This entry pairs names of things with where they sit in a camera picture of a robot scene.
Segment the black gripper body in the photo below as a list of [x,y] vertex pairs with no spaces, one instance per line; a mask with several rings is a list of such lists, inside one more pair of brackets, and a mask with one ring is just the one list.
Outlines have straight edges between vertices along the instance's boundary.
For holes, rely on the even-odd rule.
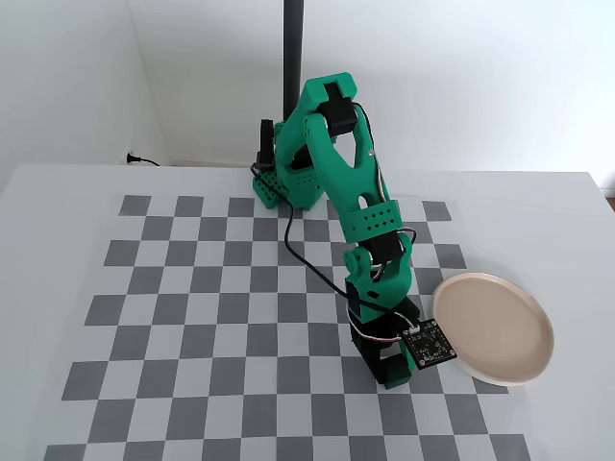
[[350,302],[350,325],[352,341],[357,350],[378,347],[381,350],[396,342],[401,343],[401,351],[411,358],[418,358],[408,339],[402,339],[402,332],[410,329],[410,324],[418,326],[421,319],[421,307],[413,300],[402,300],[389,313],[381,313]]

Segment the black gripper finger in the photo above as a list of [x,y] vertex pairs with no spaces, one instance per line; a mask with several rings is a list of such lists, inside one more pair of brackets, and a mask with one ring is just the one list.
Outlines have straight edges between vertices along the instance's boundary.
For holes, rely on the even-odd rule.
[[370,346],[360,348],[359,353],[378,384],[402,385],[409,381],[409,367],[400,352],[382,357],[380,348]]

